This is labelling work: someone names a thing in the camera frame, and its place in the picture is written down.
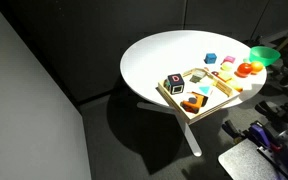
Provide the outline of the orange black toy block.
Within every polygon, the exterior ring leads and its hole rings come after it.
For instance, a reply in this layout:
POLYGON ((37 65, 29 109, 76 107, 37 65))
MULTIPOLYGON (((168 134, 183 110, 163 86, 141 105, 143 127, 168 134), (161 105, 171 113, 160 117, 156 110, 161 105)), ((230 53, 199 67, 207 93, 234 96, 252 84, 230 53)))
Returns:
POLYGON ((187 98, 180 105, 186 112, 197 114, 206 105, 208 97, 196 92, 188 92, 187 98))

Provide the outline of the pink cube block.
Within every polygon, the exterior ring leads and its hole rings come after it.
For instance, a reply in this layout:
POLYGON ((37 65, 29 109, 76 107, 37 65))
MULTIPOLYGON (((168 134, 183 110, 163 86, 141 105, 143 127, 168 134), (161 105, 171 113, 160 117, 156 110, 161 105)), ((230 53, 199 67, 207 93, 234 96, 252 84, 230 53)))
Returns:
POLYGON ((222 64, 225 63, 225 62, 234 63, 234 62, 235 62, 235 59, 236 59, 235 57, 232 57, 232 56, 226 56, 226 57, 224 58, 222 64))

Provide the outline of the blue cube block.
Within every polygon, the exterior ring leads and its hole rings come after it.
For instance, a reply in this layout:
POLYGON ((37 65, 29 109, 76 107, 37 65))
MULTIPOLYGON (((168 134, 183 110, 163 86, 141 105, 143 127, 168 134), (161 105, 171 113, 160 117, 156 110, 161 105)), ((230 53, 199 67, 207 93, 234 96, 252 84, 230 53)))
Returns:
POLYGON ((207 53, 204 59, 206 64, 214 64, 216 62, 217 56, 215 53, 207 53))

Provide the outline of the orange toy fruit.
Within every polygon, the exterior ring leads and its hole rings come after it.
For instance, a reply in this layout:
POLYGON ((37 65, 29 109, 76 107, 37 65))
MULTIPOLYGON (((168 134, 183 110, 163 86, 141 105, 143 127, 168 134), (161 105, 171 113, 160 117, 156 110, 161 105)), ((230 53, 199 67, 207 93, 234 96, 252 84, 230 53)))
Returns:
POLYGON ((252 62, 251 67, 252 67, 252 71, 251 71, 252 74, 257 74, 264 68, 263 64, 258 61, 252 62))

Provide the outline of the small yellow toy lemon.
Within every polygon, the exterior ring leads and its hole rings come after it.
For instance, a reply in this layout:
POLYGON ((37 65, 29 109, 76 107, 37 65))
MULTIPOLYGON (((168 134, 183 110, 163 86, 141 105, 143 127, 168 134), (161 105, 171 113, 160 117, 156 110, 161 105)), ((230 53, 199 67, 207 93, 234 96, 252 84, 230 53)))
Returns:
POLYGON ((224 71, 231 71, 233 68, 233 64, 230 63, 230 62, 224 62, 222 65, 221 65, 221 69, 224 70, 224 71))

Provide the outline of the purple clamp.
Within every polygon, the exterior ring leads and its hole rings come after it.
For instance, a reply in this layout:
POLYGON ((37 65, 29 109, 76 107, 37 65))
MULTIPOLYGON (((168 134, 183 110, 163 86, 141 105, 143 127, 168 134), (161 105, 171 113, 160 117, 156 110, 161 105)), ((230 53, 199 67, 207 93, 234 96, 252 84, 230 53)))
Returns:
POLYGON ((227 120, 222 124, 222 129, 233 139, 235 144, 248 139, 258 147, 264 147, 274 152, 282 149, 282 144, 258 121, 253 122, 247 130, 240 131, 230 120, 227 120))

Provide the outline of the yellow toy banana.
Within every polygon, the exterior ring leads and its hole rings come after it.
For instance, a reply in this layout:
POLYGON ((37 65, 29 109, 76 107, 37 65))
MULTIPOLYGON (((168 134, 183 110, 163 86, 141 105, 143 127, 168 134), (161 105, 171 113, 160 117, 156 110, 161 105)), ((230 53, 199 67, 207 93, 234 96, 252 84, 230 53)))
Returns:
POLYGON ((233 89, 235 89, 238 92, 243 91, 243 87, 240 83, 238 83, 235 79, 230 79, 226 82, 227 85, 231 86, 233 89))

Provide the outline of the green plastic bowl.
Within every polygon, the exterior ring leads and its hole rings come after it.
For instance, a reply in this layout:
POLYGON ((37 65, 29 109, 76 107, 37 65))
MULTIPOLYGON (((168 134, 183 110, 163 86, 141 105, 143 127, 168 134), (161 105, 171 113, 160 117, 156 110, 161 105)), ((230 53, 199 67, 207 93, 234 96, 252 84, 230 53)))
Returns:
POLYGON ((264 66, 269 66, 280 57, 281 54, 275 49, 266 46, 254 46, 250 49, 249 61, 258 61, 264 66))

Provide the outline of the black letter cube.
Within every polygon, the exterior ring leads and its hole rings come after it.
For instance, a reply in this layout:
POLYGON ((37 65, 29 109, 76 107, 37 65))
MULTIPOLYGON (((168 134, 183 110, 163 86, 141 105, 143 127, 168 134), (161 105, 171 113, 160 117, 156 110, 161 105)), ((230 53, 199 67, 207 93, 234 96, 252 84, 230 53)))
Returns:
POLYGON ((171 94, 179 94, 184 90, 185 82, 180 74, 173 74, 167 77, 169 84, 169 92, 171 94))

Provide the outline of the red toy apple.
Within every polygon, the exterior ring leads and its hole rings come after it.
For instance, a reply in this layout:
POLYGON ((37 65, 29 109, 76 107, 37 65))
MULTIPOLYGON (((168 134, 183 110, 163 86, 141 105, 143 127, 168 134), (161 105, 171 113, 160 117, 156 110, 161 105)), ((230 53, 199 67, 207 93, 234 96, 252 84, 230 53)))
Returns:
POLYGON ((252 72, 253 68, 249 63, 242 63, 238 66, 237 68, 237 75, 239 77, 247 77, 251 72, 252 72))

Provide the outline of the light blue triangle block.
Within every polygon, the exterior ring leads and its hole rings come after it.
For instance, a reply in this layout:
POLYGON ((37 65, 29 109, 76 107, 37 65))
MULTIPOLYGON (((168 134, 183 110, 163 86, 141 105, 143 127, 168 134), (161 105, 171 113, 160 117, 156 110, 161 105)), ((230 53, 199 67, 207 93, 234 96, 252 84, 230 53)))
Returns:
POLYGON ((200 86, 199 90, 203 95, 210 95, 211 94, 211 87, 210 86, 200 86))

